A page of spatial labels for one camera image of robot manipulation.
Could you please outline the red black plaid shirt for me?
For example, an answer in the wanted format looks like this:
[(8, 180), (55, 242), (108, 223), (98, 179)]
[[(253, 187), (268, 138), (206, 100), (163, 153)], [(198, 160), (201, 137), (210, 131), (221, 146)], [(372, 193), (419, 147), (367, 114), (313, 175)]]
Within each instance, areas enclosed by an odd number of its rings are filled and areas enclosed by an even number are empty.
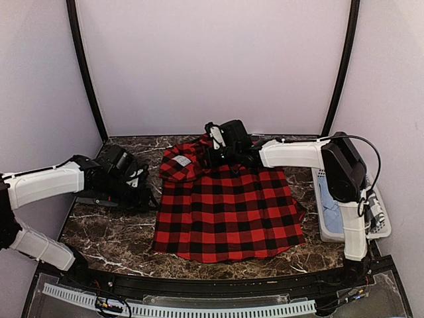
[(152, 249), (212, 264), (277, 256), (303, 244), (303, 213), (282, 168), (204, 162), (206, 136), (164, 152)]

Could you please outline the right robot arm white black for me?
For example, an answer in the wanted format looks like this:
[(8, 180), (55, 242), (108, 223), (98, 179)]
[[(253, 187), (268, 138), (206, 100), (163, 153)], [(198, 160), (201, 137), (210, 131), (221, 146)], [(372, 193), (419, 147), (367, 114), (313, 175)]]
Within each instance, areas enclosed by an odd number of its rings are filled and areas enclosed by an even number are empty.
[(344, 257), (350, 262), (338, 274), (338, 281), (351, 288), (364, 275), (358, 262), (368, 252), (366, 214), (383, 217), (376, 197), (376, 182), (367, 182), (367, 167), (353, 145), (353, 135), (337, 132), (312, 140), (275, 138), (253, 142), (242, 121), (222, 125), (207, 123), (205, 132), (213, 146), (205, 155), (207, 167), (241, 165), (245, 168), (304, 167), (323, 170), (331, 197), (338, 203), (344, 231)]

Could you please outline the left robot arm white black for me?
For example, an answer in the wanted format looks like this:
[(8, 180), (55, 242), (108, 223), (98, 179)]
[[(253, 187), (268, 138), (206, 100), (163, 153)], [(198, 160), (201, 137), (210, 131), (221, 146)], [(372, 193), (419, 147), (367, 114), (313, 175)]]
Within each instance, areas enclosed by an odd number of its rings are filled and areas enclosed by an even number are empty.
[(1, 174), (1, 249), (11, 249), (67, 272), (79, 289), (93, 284), (87, 260), (76, 249), (47, 237), (15, 217), (24, 205), (72, 193), (84, 204), (155, 211), (158, 202), (147, 186), (148, 164), (141, 164), (123, 147), (114, 144), (91, 159), (74, 155), (45, 168)]

